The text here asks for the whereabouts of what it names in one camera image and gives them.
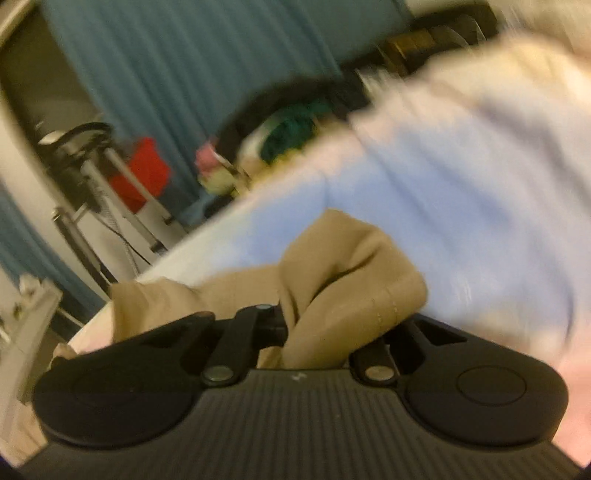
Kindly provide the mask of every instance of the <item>round black pad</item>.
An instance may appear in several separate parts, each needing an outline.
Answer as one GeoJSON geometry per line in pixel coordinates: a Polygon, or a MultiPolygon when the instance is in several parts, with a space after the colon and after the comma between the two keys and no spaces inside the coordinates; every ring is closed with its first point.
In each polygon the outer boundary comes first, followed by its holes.
{"type": "Polygon", "coordinates": [[[566,386],[554,370],[483,340],[429,349],[405,397],[436,431],[495,447],[551,439],[567,405],[566,386]]]}
{"type": "Polygon", "coordinates": [[[143,347],[110,365],[75,359],[52,369],[33,397],[43,430],[67,443],[110,449],[172,428],[189,410],[193,393],[178,359],[165,353],[143,347]]]}

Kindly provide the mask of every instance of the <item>black object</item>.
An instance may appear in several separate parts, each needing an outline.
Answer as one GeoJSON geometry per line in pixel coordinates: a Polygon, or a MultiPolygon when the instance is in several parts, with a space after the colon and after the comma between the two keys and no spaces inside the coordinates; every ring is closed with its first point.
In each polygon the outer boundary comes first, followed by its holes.
{"type": "Polygon", "coordinates": [[[156,240],[154,242],[154,244],[150,247],[150,250],[158,255],[164,255],[166,252],[168,252],[168,248],[166,248],[160,240],[156,240]]]}
{"type": "Polygon", "coordinates": [[[0,480],[25,480],[25,478],[0,457],[0,480]]]}
{"type": "Polygon", "coordinates": [[[253,370],[279,307],[196,314],[63,361],[33,405],[50,444],[29,480],[571,480],[550,443],[566,386],[550,367],[415,315],[350,369],[253,370]]]}
{"type": "Polygon", "coordinates": [[[110,142],[111,132],[112,128],[108,124],[90,122],[72,128],[50,145],[37,146],[46,159],[47,174],[61,186],[61,191],[72,205],[78,207],[86,204],[92,211],[100,213],[101,206],[80,172],[80,167],[87,158],[87,152],[104,142],[110,142]],[[93,137],[77,154],[66,153],[61,148],[83,134],[93,134],[93,137]]]}
{"type": "Polygon", "coordinates": [[[498,33],[498,21],[488,4],[459,5],[416,18],[409,32],[386,38],[341,68],[384,67],[404,77],[416,72],[432,55],[477,45],[498,33]]]}
{"type": "Polygon", "coordinates": [[[234,197],[231,194],[219,195],[203,209],[203,216],[206,219],[210,219],[215,214],[221,212],[224,208],[230,205],[233,201],[234,197]]]}
{"type": "Polygon", "coordinates": [[[326,100],[341,119],[369,105],[354,75],[342,79],[299,78],[275,85],[259,93],[225,123],[217,135],[216,152],[234,163],[242,141],[271,115],[287,106],[315,100],[326,100]]]}
{"type": "Polygon", "coordinates": [[[591,463],[583,470],[575,480],[591,480],[591,463]]]}

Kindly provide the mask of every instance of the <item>white wall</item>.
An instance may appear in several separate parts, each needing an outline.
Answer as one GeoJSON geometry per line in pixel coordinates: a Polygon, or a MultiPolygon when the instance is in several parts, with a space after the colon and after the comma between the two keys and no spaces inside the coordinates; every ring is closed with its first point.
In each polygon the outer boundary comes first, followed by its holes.
{"type": "MultiPolygon", "coordinates": [[[[5,0],[0,5],[0,46],[29,14],[32,5],[31,0],[5,0]]],[[[97,109],[68,67],[43,19],[39,15],[27,18],[27,28],[20,31],[18,41],[11,43],[9,55],[3,57],[2,67],[11,72],[11,93],[18,94],[21,107],[35,119],[44,121],[46,131],[69,129],[81,122],[94,120],[97,109]]],[[[40,160],[18,125],[2,86],[0,180],[47,243],[80,278],[102,294],[51,221],[54,208],[57,205],[67,206],[67,202],[45,175],[40,160]]],[[[180,228],[169,228],[149,210],[146,208],[141,212],[142,218],[150,224],[158,239],[171,248],[184,232],[180,228]]],[[[127,240],[148,260],[155,261],[157,256],[150,251],[148,243],[118,212],[114,213],[127,240]]],[[[124,244],[116,235],[88,213],[81,218],[79,227],[118,280],[135,277],[124,244]]],[[[146,268],[141,260],[138,259],[137,263],[141,270],[146,268]]]]}

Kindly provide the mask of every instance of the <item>folded cloth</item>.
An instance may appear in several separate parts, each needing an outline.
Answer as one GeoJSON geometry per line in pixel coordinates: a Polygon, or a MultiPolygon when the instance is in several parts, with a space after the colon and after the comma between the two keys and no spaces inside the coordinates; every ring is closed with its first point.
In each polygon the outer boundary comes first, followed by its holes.
{"type": "Polygon", "coordinates": [[[278,265],[225,274],[196,288],[171,280],[112,287],[114,341],[191,313],[232,318],[244,307],[281,303],[289,330],[260,368],[333,368],[420,309],[420,273],[378,228],[327,210],[296,239],[278,265]]]}
{"type": "MultiPolygon", "coordinates": [[[[76,352],[66,343],[60,343],[53,351],[53,361],[59,359],[70,360],[76,357],[76,352]]],[[[2,447],[2,456],[14,466],[22,465],[31,455],[38,452],[47,444],[47,439],[43,435],[37,416],[33,411],[31,402],[25,404],[18,403],[15,412],[15,425],[12,428],[7,444],[2,447]]]]}

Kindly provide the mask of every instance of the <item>tan cloth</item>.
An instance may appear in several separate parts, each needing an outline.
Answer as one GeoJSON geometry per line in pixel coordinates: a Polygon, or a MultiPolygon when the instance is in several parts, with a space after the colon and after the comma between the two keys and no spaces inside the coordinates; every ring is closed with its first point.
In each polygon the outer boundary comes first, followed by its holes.
{"type": "Polygon", "coordinates": [[[278,265],[221,275],[196,288],[171,280],[113,285],[114,340],[209,310],[218,319],[281,303],[289,336],[263,368],[333,368],[392,329],[427,299],[422,276],[378,228],[327,210],[278,265]]]}

